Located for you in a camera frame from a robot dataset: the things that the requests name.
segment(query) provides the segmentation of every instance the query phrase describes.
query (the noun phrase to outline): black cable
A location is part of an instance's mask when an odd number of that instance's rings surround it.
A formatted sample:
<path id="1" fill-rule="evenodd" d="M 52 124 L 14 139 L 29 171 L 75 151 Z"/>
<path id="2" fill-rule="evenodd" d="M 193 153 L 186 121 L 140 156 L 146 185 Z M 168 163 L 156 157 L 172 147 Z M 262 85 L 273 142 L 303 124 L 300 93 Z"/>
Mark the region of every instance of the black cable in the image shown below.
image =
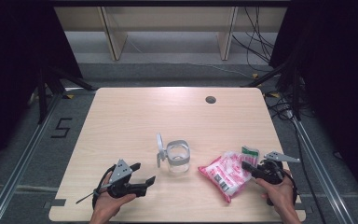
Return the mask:
<path id="1" fill-rule="evenodd" d="M 249 44 L 248 44 L 248 47 L 246 47 L 246 62 L 249 64 L 249 66 L 251 66 L 251 68 L 253 68 L 255 71 L 260 71 L 260 72 L 269 72 L 269 71 L 266 71 L 266 70 L 261 70 L 261 69 L 257 69 L 257 68 L 254 68 L 250 63 L 249 63 L 249 48 L 251 47 L 251 44 L 252 44 L 252 39 L 253 37 L 251 38 L 251 41 L 249 41 Z"/>
<path id="2" fill-rule="evenodd" d="M 282 115 L 281 115 L 281 113 L 283 113 L 283 112 L 285 112 L 286 110 L 293 110 L 292 108 L 291 108 L 291 103 L 290 102 L 283 102 L 282 100 L 283 99 L 289 99 L 289 100 L 291 100 L 291 98 L 292 98 L 292 94 L 291 93 L 289 93 L 289 94 L 284 94 L 284 93 L 281 93 L 281 95 L 282 95 L 282 99 L 280 99 L 275 105 L 268 105 L 267 103 L 267 106 L 268 106 L 268 109 L 269 110 L 273 110 L 274 112 L 275 112 L 275 114 L 273 114 L 272 116 L 271 116 L 271 118 L 273 119 L 273 118 L 275 118 L 275 117 L 279 117 L 281 120 L 287 120 L 287 118 L 286 117 L 283 117 Z M 284 107 L 284 109 L 281 109 L 281 110 L 278 110 L 278 108 L 277 107 L 279 107 L 280 105 L 283 105 L 282 107 Z M 307 102 L 301 102 L 301 103 L 299 103 L 299 109 L 300 109 L 300 113 L 301 113 L 301 115 L 303 115 L 303 116 L 305 116 L 305 117 L 308 117 L 308 118 L 316 118 L 316 116 L 314 115 L 314 114 L 306 114 L 305 112 L 303 112 L 302 110 L 308 110 L 308 109 L 310 109 L 310 104 L 309 103 L 307 103 Z"/>
<path id="3" fill-rule="evenodd" d="M 81 203 L 83 200 L 85 200 L 85 199 L 87 199 L 89 196 L 93 195 L 93 198 L 92 198 L 92 207 L 94 207 L 95 202 L 97 201 L 98 197 L 100 196 L 100 190 L 101 190 L 101 186 L 103 185 L 104 179 L 106 178 L 106 176 L 107 176 L 110 172 L 114 171 L 115 168 L 116 168 L 116 165 L 114 165 L 114 166 L 110 167 L 109 169 L 107 169 L 106 172 L 103 174 L 103 177 L 101 178 L 100 183 L 98 184 L 97 188 L 94 189 L 91 194 L 89 194 L 89 195 L 87 195 L 86 197 L 84 197 L 84 198 L 78 200 L 76 203 Z"/>
<path id="4" fill-rule="evenodd" d="M 255 41 L 257 41 L 257 42 L 261 42 L 261 40 L 259 40 L 259 39 L 257 39 L 257 38 L 254 38 L 254 40 Z M 264 43 L 265 45 L 267 45 L 267 47 L 270 47 L 270 48 L 274 48 L 274 46 L 273 45 L 270 45 L 270 44 L 268 44 L 268 43 Z"/>
<path id="5" fill-rule="evenodd" d="M 249 13 L 248 13 L 248 10 L 246 9 L 246 7 L 244 8 L 245 12 L 246 12 L 246 15 L 250 21 L 250 23 L 252 24 L 252 27 L 253 27 L 253 30 L 254 30 L 254 33 L 252 34 L 252 36 L 250 36 L 252 39 L 255 40 L 254 36 L 255 34 L 257 34 L 258 36 L 258 40 L 260 42 L 260 45 L 261 45 L 261 49 L 263 50 L 264 54 L 265 55 L 268 55 L 270 57 L 270 54 L 269 54 L 269 51 L 267 50 L 266 48 L 266 43 L 263 42 L 263 40 L 265 42 L 268 43 L 268 45 L 272 48 L 272 44 L 269 43 L 261 34 L 260 34 L 260 25 L 258 23 L 258 18 L 259 18 L 259 13 L 260 13 L 260 7 L 257 7 L 255 9 L 255 23 L 253 23 L 253 20 L 251 19 Z"/>
<path id="6" fill-rule="evenodd" d="M 261 58 L 264 62 L 268 63 L 269 59 L 265 56 L 263 56 L 262 54 L 260 54 L 259 52 L 255 51 L 254 49 L 250 49 L 248 47 L 246 47 L 244 44 L 242 44 L 237 37 L 235 37 L 235 35 L 232 36 L 243 48 L 250 50 L 253 54 L 257 55 L 259 58 Z"/>
<path id="7" fill-rule="evenodd" d="M 248 47 L 247 49 L 249 49 L 251 47 L 251 44 L 252 44 L 252 40 L 254 39 L 254 36 L 255 36 L 255 32 L 252 33 L 252 37 L 251 37 L 251 40 L 249 41 L 249 44 L 248 44 Z M 249 63 L 249 51 L 246 50 L 246 61 L 247 63 L 250 65 Z"/>

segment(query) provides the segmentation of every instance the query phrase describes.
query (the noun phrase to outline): pink package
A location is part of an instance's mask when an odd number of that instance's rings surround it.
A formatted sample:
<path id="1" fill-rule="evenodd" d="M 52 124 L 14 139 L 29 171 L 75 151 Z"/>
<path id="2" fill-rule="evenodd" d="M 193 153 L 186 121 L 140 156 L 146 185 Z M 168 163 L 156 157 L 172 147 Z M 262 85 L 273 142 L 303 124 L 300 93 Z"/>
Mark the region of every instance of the pink package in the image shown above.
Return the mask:
<path id="1" fill-rule="evenodd" d="M 212 161 L 209 166 L 200 166 L 199 171 L 208 177 L 224 195 L 226 202 L 240 192 L 252 175 L 241 168 L 242 161 L 257 164 L 257 157 L 240 152 L 226 152 Z"/>

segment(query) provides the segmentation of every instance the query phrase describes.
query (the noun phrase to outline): human hand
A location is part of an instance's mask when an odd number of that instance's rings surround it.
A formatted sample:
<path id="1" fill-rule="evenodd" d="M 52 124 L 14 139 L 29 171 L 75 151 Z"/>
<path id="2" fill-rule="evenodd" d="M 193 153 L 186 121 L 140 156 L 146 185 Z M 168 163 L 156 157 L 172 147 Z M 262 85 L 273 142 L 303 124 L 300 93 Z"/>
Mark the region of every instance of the human hand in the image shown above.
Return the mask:
<path id="1" fill-rule="evenodd" d="M 281 216 L 283 223 L 301 223 L 293 205 L 293 183 L 289 177 L 285 176 L 279 185 L 271 185 L 261 178 L 257 178 L 255 182 L 267 191 L 262 197 L 271 199 L 275 211 Z"/>
<path id="2" fill-rule="evenodd" d="M 103 181 L 103 185 L 109 182 L 109 176 L 110 175 L 106 176 Z M 90 224 L 108 223 L 111 217 L 117 215 L 123 204 L 129 203 L 136 198 L 135 194 L 127 194 L 121 198 L 112 198 L 106 189 L 101 189 L 100 193 L 101 194 L 95 203 L 94 212 L 92 213 L 92 217 L 89 222 Z"/>

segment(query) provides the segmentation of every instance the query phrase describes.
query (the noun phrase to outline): aluminum rail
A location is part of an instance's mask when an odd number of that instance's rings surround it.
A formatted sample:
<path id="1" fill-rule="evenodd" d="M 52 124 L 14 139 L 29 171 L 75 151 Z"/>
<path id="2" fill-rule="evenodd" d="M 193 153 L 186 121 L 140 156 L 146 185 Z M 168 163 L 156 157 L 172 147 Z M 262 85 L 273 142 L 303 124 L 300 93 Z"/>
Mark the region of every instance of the aluminum rail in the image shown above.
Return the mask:
<path id="1" fill-rule="evenodd" d="M 17 186 L 19 185 L 20 180 L 29 164 L 29 161 L 33 157 L 35 149 L 37 148 L 43 136 L 43 133 L 46 130 L 51 115 L 61 98 L 62 96 L 60 94 L 55 94 L 53 96 L 48 106 L 48 113 L 45 119 L 40 124 L 37 125 L 30 142 L 28 143 L 26 149 L 22 153 L 19 161 L 17 162 L 16 167 L 14 168 L 13 172 L 10 175 L 10 178 L 8 179 L 2 191 L 0 192 L 0 220 L 3 214 L 5 213 L 11 198 L 13 197 Z"/>
<path id="2" fill-rule="evenodd" d="M 293 118 L 293 122 L 296 125 L 296 128 L 299 131 L 299 136 L 302 139 L 305 145 L 305 151 L 310 159 L 310 164 L 318 176 L 319 181 L 321 182 L 324 193 L 326 194 L 327 199 L 331 203 L 334 212 L 339 220 L 339 223 L 354 223 L 351 214 L 348 210 L 347 205 L 342 200 L 336 186 L 333 183 L 330 175 L 327 173 L 324 164 L 318 156 L 318 153 L 315 150 L 310 138 L 307 135 L 307 132 L 304 129 L 301 121 Z"/>

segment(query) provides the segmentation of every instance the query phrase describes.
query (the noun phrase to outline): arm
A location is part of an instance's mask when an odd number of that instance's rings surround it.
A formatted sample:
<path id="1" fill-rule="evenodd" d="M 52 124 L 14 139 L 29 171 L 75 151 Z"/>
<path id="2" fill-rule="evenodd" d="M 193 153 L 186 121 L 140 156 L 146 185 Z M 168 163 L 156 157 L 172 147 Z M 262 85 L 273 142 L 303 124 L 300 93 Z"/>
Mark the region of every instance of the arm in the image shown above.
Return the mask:
<path id="1" fill-rule="evenodd" d="M 270 198 L 272 200 L 275 211 L 280 215 L 283 223 L 301 223 L 296 213 L 296 209 L 293 206 L 293 184 L 287 176 L 279 185 L 271 185 L 260 178 L 257 178 L 255 182 L 267 191 L 262 197 L 266 199 Z"/>

